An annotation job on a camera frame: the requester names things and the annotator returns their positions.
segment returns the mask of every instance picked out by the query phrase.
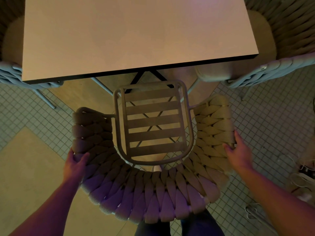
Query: black metal table base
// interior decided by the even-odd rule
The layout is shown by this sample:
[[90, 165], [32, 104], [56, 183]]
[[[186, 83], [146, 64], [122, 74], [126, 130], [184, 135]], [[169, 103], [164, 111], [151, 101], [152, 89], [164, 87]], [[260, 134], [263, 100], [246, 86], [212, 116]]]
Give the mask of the black metal table base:
[[[150, 70], [150, 72], [152, 74], [154, 74], [160, 81], [167, 81], [167, 79], [165, 79], [165, 77], [163, 75], [161, 75], [157, 70]], [[144, 71], [140, 71], [136, 74], [136, 76], [134, 77], [134, 79], [131, 81], [130, 84], [136, 84], [138, 83], [138, 81], [140, 80], [141, 76], [144, 74]], [[168, 84], [167, 85], [170, 88], [174, 88], [174, 85], [172, 84]], [[125, 93], [130, 93], [132, 91], [132, 89], [126, 89]]]

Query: hand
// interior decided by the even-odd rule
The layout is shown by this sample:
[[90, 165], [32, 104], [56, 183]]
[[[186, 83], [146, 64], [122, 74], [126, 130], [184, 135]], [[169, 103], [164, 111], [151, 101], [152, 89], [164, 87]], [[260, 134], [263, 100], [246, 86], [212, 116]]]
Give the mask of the hand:
[[234, 131], [234, 136], [237, 144], [234, 150], [229, 145], [223, 144], [229, 162], [237, 173], [240, 173], [242, 169], [253, 169], [252, 151], [245, 145], [242, 137], [236, 130]]
[[82, 178], [85, 174], [85, 165], [89, 159], [90, 154], [85, 153], [79, 162], [73, 159], [73, 150], [70, 148], [67, 160], [63, 168], [63, 183], [71, 184], [74, 187], [79, 187]]

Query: table top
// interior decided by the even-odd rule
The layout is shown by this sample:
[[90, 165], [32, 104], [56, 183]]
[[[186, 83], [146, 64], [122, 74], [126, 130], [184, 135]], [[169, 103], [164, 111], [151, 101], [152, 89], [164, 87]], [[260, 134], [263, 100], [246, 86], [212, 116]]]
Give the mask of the table top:
[[244, 0], [26, 0], [27, 83], [250, 59]]

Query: beige seat cushion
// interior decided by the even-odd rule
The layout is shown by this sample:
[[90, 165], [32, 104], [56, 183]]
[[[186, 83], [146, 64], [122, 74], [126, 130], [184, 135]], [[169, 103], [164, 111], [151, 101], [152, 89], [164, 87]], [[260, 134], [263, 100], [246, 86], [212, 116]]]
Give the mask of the beige seat cushion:
[[236, 79], [250, 73], [260, 65], [276, 60], [277, 48], [269, 23], [257, 11], [248, 10], [247, 12], [256, 40], [258, 56], [248, 60], [198, 65], [196, 66], [196, 73], [202, 81]]
[[22, 66], [23, 58], [24, 16], [12, 22], [3, 38], [2, 60]]

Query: metal chair leg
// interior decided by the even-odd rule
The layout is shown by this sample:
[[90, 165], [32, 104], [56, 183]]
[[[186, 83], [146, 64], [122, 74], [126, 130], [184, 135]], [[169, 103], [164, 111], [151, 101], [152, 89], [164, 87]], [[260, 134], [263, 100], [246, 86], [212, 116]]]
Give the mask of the metal chair leg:
[[248, 96], [248, 94], [250, 93], [250, 91], [252, 90], [252, 88], [253, 88], [252, 85], [248, 87], [248, 89], [247, 89], [245, 95], [242, 97], [242, 101], [244, 101], [244, 100], [247, 98], [247, 96]]
[[106, 87], [101, 81], [99, 81], [96, 77], [92, 77], [91, 79], [99, 86], [101, 86], [104, 90], [106, 90], [106, 92], [113, 96], [113, 92], [108, 87]]
[[190, 94], [190, 92], [196, 87], [196, 85], [200, 82], [201, 80], [197, 78], [195, 82], [191, 85], [191, 87], [187, 90], [187, 95]]
[[45, 103], [47, 103], [49, 105], [49, 107], [51, 107], [52, 109], [55, 109], [56, 106], [53, 105], [52, 102], [49, 101], [48, 98], [46, 98], [45, 95], [42, 94], [41, 91], [39, 91], [38, 89], [32, 89], [34, 91], [34, 93], [36, 93]]

